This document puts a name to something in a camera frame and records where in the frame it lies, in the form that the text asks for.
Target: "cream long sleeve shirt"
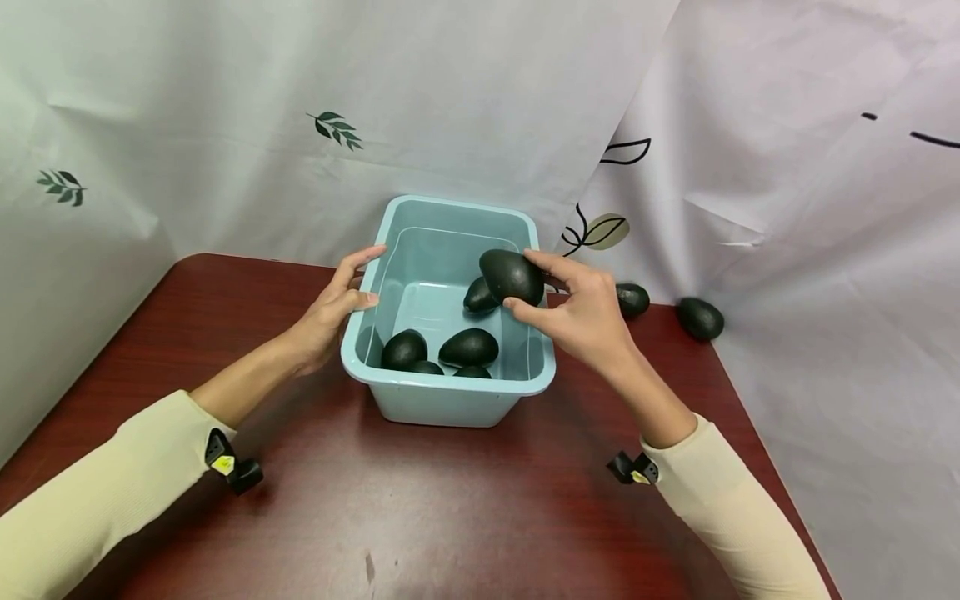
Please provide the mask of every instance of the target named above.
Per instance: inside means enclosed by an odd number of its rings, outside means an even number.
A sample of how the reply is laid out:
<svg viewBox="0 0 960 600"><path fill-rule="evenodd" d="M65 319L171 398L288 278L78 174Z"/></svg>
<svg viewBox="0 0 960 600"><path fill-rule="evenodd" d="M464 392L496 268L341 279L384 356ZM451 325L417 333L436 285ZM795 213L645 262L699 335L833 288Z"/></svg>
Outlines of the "cream long sleeve shirt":
<svg viewBox="0 0 960 600"><path fill-rule="evenodd" d="M66 595L200 479L214 427L234 435L186 392L171 394L0 516L0 600ZM712 423L698 417L683 442L644 449L660 469L667 503L744 598L828 598L800 538Z"/></svg>

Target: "green leaf pattern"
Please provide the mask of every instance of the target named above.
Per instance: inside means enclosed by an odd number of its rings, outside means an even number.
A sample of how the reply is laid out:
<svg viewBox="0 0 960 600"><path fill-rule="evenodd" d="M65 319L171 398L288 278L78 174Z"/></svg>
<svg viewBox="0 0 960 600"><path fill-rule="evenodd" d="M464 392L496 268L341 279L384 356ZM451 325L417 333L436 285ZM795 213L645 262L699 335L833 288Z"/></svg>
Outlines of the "green leaf pattern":
<svg viewBox="0 0 960 600"><path fill-rule="evenodd" d="M69 171L40 171L40 179L36 182L46 187L46 193L60 195L57 204L72 202L74 206L84 203L85 187Z"/></svg>
<svg viewBox="0 0 960 600"><path fill-rule="evenodd" d="M363 140L361 140L360 137L355 133L356 128L347 121L343 120L344 117L340 116L336 112L327 110L325 112L321 112L320 116L314 116L309 112L307 112L306 115L313 119L314 127L317 128L317 133L323 137L332 139L341 146L343 146L344 142L346 141L347 147L350 148L351 151L363 150L363 146L360 145L360 142Z"/></svg>

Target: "right hand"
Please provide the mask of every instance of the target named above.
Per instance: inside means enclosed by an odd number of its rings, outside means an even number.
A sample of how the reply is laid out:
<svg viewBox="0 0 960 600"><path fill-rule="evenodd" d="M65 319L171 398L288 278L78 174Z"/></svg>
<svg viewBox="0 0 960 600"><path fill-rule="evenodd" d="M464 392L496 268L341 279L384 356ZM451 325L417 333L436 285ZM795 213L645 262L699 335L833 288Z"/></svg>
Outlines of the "right hand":
<svg viewBox="0 0 960 600"><path fill-rule="evenodd" d="M556 254L525 250L523 255L557 279L570 298L557 308L538 308L518 298L507 298L503 305L515 319L539 329L557 346L602 374L622 366L624 359L636 352L620 315L612 275Z"/></svg>

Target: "wooden tabletop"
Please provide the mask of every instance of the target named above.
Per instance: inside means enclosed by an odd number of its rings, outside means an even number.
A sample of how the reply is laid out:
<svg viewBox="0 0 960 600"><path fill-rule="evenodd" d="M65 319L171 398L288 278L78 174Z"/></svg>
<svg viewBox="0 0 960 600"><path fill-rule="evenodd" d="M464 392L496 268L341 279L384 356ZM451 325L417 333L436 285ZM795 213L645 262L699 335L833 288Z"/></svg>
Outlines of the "wooden tabletop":
<svg viewBox="0 0 960 600"><path fill-rule="evenodd" d="M151 402L278 334L331 274L212 254L182 260L0 471L0 512ZM631 331L812 549L712 347L690 340L665 306ZM638 433L611 389L559 350L553 385L492 429L386 421L369 389L331 364L242 428L238 451L258 459L263 483L234 497L208 474L71 597L734 598L657 491L620 485L605 469L620 449L638 453Z"/></svg>

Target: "leaf outline drawing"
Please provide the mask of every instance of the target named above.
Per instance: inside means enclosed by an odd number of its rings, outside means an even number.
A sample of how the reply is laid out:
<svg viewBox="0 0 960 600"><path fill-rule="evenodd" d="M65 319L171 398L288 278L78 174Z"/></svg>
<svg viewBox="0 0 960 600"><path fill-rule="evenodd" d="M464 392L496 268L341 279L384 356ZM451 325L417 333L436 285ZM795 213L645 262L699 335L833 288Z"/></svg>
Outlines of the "leaf outline drawing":
<svg viewBox="0 0 960 600"><path fill-rule="evenodd" d="M363 146L360 145L360 142L363 140L360 139L360 136L355 133L356 128L344 120L344 117L341 115L331 110L321 112L317 116L314 116L309 112L307 112L306 115L313 119L313 124L317 130L317 133L323 137L332 139L341 146L344 145L344 141L346 140L347 147L350 148L351 152L355 150L363 150Z"/></svg>
<svg viewBox="0 0 960 600"><path fill-rule="evenodd" d="M40 175L41 177L36 180L36 183L48 186L47 194L60 196L57 198L57 204L73 202L73 206L83 205L86 188L72 173L50 169L49 172L41 170Z"/></svg>
<svg viewBox="0 0 960 600"><path fill-rule="evenodd" d="M626 217L609 212L588 223L580 203L577 203L576 211L577 216L580 217L581 231L570 226L564 228L566 231L560 238L573 247L564 256L570 256L583 247L598 251L608 250L622 242L630 233L630 223ZM568 233L572 236L572 240L567 237Z"/></svg>
<svg viewBox="0 0 960 600"><path fill-rule="evenodd" d="M609 164L636 164L640 162L644 156L647 156L647 153L650 152L650 142L651 138L645 137L643 139L638 139L632 142L622 142L619 144L611 144L607 146L607 150L603 152L604 156L607 155L607 152L610 150L617 150L619 148L633 148L634 146L642 146L642 148L636 148L639 150L639 154L630 158L629 160L618 160L616 158L600 158L600 163L609 163Z"/></svg>

